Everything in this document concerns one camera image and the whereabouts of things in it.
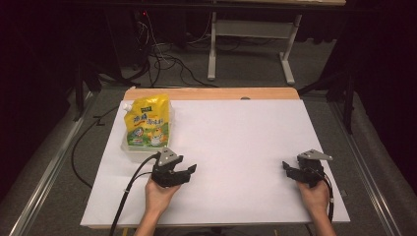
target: yellow snack bag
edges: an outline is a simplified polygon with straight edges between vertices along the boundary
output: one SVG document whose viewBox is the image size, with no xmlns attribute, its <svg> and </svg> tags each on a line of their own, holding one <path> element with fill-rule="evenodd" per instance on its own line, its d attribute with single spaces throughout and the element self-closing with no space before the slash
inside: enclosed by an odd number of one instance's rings
<svg viewBox="0 0 417 236">
<path fill-rule="evenodd" d="M 162 148 L 168 145 L 170 102 L 167 94 L 136 99 L 125 107 L 127 145 L 137 148 Z"/>
</svg>

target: dark curtain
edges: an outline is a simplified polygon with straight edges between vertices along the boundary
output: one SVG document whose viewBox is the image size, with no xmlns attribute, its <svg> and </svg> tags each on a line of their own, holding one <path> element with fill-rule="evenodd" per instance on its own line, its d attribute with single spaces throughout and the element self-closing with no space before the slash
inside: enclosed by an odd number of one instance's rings
<svg viewBox="0 0 417 236">
<path fill-rule="evenodd" d="M 47 6 L 0 3 L 0 200 L 69 107 L 73 74 Z"/>
<path fill-rule="evenodd" d="M 387 0 L 373 7 L 378 14 L 349 17 L 321 79 L 340 71 L 354 79 L 355 90 L 381 141 L 417 192 L 416 3 Z M 329 85 L 330 89 L 335 86 L 343 86 L 343 81 Z"/>
</svg>

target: black cable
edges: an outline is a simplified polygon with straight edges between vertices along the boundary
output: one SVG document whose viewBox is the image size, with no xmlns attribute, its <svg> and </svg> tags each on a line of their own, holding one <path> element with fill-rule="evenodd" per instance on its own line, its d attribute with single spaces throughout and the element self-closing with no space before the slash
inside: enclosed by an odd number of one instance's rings
<svg viewBox="0 0 417 236">
<path fill-rule="evenodd" d="M 330 198 L 330 202 L 328 203 L 328 219 L 330 223 L 333 221 L 333 212 L 334 212 L 334 196 L 333 196 L 333 187 L 331 186 L 331 182 L 328 176 L 325 174 L 324 181 L 328 185 L 328 196 Z"/>
<path fill-rule="evenodd" d="M 162 58 L 163 60 L 165 60 L 165 61 L 171 61 L 171 62 L 173 62 L 173 64 L 172 65 L 170 65 L 168 68 L 160 68 L 160 70 L 168 70 L 168 69 L 170 69 L 170 68 L 172 68 L 172 67 L 174 67 L 176 64 L 178 64 L 178 65 L 180 65 L 181 66 L 181 71 L 180 71 L 180 78 L 181 78 L 181 81 L 184 83 L 184 84 L 186 84 L 187 86 L 190 86 L 190 87 L 201 87 L 201 86 L 203 86 L 203 87 L 212 87 L 212 88 L 217 88 L 217 86 L 215 86 L 215 85 L 211 85 L 211 84 L 206 84 L 206 83 L 204 83 L 204 82 L 202 82 L 202 81 L 199 81 L 195 76 L 194 76 L 194 74 L 193 74 L 193 72 L 184 64 L 184 62 L 183 61 L 181 61 L 179 58 L 176 58 L 176 57 L 174 57 L 174 56 L 171 56 L 171 55 L 169 55 L 169 54 L 161 54 L 161 56 L 157 56 L 156 54 L 155 55 L 151 55 L 152 57 L 154 57 L 157 61 L 154 63 L 154 67 L 156 68 L 156 69 L 159 69 L 159 68 L 157 68 L 156 67 L 156 63 L 158 63 L 158 65 L 160 65 L 160 58 Z M 197 83 L 199 83 L 198 85 L 193 85 L 193 84 L 190 84 L 190 83 L 187 83 L 185 80 L 184 80 L 184 78 L 183 78 L 183 76 L 182 76 L 182 73 L 184 72 L 184 69 L 186 69 L 189 73 L 190 73 L 190 75 L 191 75 L 191 77 L 192 77 L 192 79 L 194 80 L 194 81 L 196 81 Z"/>
<path fill-rule="evenodd" d="M 80 143 L 80 141 L 81 141 L 81 139 L 83 138 L 83 136 L 94 126 L 94 125 L 96 125 L 96 124 L 98 124 L 99 122 L 100 122 L 100 119 L 102 119 L 104 116 L 106 116 L 107 114 L 109 114 L 110 112 L 112 112 L 113 110 L 115 110 L 115 109 L 117 109 L 119 106 L 115 106 L 115 107 L 113 107 L 113 108 L 111 108 L 109 111 L 107 111 L 107 112 L 105 112 L 104 114 L 102 114 L 101 116 L 97 116 L 96 117 L 96 120 L 91 124 L 91 125 L 89 125 L 87 128 L 86 128 L 86 130 L 85 131 L 83 131 L 83 133 L 78 137 L 78 139 L 76 140 L 76 142 L 75 142 L 75 144 L 74 144 L 74 146 L 73 146 L 73 149 L 72 149 L 72 151 L 71 151 L 71 167 L 73 168 L 73 171 L 74 171 L 74 174 L 77 176 L 77 178 L 81 181 L 81 182 L 83 182 L 85 185 L 87 185 L 89 188 L 91 188 L 92 189 L 92 185 L 89 183 L 89 182 L 87 182 L 85 179 L 83 179 L 81 176 L 80 176 L 80 174 L 77 172 L 77 169 L 76 169 L 76 165 L 75 165 L 75 161 L 74 161 L 74 156 L 75 156 L 75 152 L 76 152 L 76 148 L 77 148 L 77 145 Z"/>
<path fill-rule="evenodd" d="M 148 161 L 150 161 L 154 158 L 157 158 L 157 156 L 158 156 L 158 153 L 153 154 L 150 157 L 148 157 L 146 160 L 144 160 L 144 162 L 141 163 L 141 165 L 139 166 L 139 168 L 136 170 L 135 174 L 132 176 L 131 180 L 129 181 L 129 184 L 125 189 L 125 193 L 123 194 L 122 201 L 120 202 L 119 208 L 117 209 L 116 215 L 114 216 L 114 220 L 113 220 L 113 223 L 112 223 L 111 228 L 110 228 L 110 233 L 109 233 L 110 236 L 112 236 L 114 234 L 114 231 L 115 231 L 116 226 L 117 226 L 117 221 L 119 221 L 120 214 L 122 213 L 123 207 L 125 206 L 126 200 L 129 196 L 129 192 L 130 192 L 130 190 L 133 186 L 133 183 L 135 182 L 135 180 L 139 176 L 141 176 L 141 175 L 137 176 L 139 171 L 141 171 L 142 167 L 144 167 L 144 165 Z"/>
</svg>

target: table leg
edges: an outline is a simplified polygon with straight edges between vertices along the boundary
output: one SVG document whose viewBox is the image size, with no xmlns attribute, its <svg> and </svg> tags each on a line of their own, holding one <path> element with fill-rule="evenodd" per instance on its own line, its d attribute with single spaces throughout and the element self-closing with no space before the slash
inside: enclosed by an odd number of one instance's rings
<svg viewBox="0 0 417 236">
<path fill-rule="evenodd" d="M 211 13 L 211 46 L 208 57 L 208 80 L 214 81 L 215 79 L 215 25 L 216 25 L 216 12 Z"/>
<path fill-rule="evenodd" d="M 281 61 L 282 70 L 284 71 L 285 80 L 289 85 L 294 85 L 294 77 L 292 76 L 291 68 L 289 67 L 288 57 L 289 53 L 291 52 L 292 45 L 294 44 L 295 36 L 297 35 L 298 28 L 300 27 L 302 15 L 297 15 L 295 17 L 294 24 L 291 29 L 291 33 L 288 37 L 287 47 L 285 49 L 285 52 L 279 53 L 279 59 Z"/>
</svg>

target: table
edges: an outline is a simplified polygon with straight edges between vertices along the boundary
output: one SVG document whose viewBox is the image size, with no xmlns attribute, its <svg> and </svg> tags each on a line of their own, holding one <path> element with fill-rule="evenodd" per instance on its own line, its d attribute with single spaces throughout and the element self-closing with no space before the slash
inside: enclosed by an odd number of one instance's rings
<svg viewBox="0 0 417 236">
<path fill-rule="evenodd" d="M 138 95 L 161 92 L 171 97 L 176 113 L 170 147 L 184 155 L 184 161 L 176 170 L 195 163 L 198 166 L 190 183 L 172 200 L 159 221 L 160 226 L 310 221 L 294 181 L 286 178 L 281 166 L 282 160 L 296 166 L 295 156 L 305 150 L 322 150 L 295 89 L 129 89 L 121 104 Z M 254 112 L 261 112 L 262 116 L 254 116 Z M 111 225 L 123 189 L 139 166 L 120 148 L 124 113 L 119 108 L 81 222 L 84 226 L 107 228 Z M 323 161 L 323 166 L 335 192 L 337 207 L 333 220 L 347 222 L 350 219 L 328 163 Z M 149 170 L 151 165 L 146 165 L 144 171 Z M 118 226 L 136 227 L 139 223 L 145 207 L 147 179 L 141 177 L 133 186 Z"/>
<path fill-rule="evenodd" d="M 274 4 L 300 4 L 300 5 L 319 5 L 319 6 L 344 6 L 345 0 L 231 0 L 230 2 L 253 2 L 253 3 L 274 3 Z M 253 22 L 253 21 L 229 21 L 218 20 L 216 12 L 211 14 L 211 43 L 208 58 L 208 79 L 215 79 L 215 39 L 218 35 L 229 36 L 251 36 L 263 38 L 286 38 L 287 46 L 284 52 L 279 52 L 279 60 L 284 72 L 285 80 L 289 85 L 294 85 L 294 77 L 288 62 L 288 57 L 300 27 L 302 15 L 297 14 L 292 23 L 272 23 L 272 22 Z"/>
</svg>

